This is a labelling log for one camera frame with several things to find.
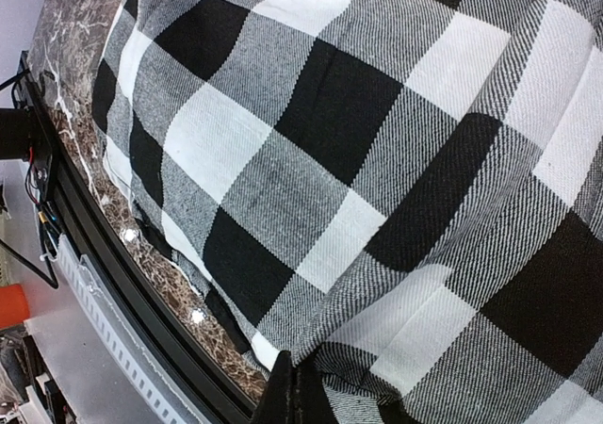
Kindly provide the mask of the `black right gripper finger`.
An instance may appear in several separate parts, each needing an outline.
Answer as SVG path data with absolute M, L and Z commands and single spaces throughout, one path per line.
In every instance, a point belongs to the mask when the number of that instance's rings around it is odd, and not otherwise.
M 294 374 L 290 352 L 281 351 L 276 358 L 265 391 L 253 412 L 252 424 L 294 422 Z

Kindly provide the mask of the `black white plaid shirt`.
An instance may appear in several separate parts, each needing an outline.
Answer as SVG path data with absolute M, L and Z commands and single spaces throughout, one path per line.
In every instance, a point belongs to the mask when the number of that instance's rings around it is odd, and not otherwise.
M 309 423 L 602 419 L 602 0 L 122 0 L 145 237 Z

